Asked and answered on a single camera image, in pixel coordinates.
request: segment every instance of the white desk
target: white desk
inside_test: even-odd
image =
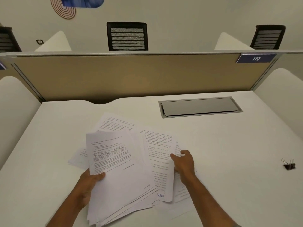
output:
[[[243,113],[162,119],[158,100],[232,96]],[[303,226],[303,142],[252,91],[43,103],[0,171],[2,226],[44,226],[82,170],[67,160],[105,111],[176,131],[203,183],[240,225]],[[281,158],[293,158],[287,171]],[[74,226],[88,226],[87,209]],[[115,226],[201,226],[196,211],[161,223],[136,212]]]

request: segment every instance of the black binder clip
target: black binder clip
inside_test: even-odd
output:
[[[281,161],[284,163],[283,166],[286,168],[286,170],[296,169],[296,164],[294,163],[294,159],[290,159],[290,163],[287,163],[285,159],[281,159]]]

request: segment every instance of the hand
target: hand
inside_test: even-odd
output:
[[[182,150],[180,153],[184,156],[178,157],[174,154],[170,156],[174,161],[175,170],[180,174],[181,182],[185,184],[188,178],[195,176],[195,162],[188,150]]]
[[[74,189],[70,193],[70,196],[74,196],[77,199],[80,208],[84,208],[91,199],[91,191],[96,185],[97,181],[102,180],[105,177],[105,172],[96,175],[90,175],[89,169],[83,172],[75,185]]]

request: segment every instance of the blue wall picture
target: blue wall picture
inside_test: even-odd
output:
[[[98,8],[104,0],[62,0],[65,7]]]

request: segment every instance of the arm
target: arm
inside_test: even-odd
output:
[[[179,172],[204,227],[234,227],[236,223],[219,206],[206,187],[195,175],[194,160],[188,150],[181,151],[184,156],[171,154],[175,170]]]
[[[91,191],[97,181],[102,180],[104,177],[105,173],[90,175],[89,169],[81,174],[74,189],[67,196],[46,227],[72,227],[79,212],[89,203]]]

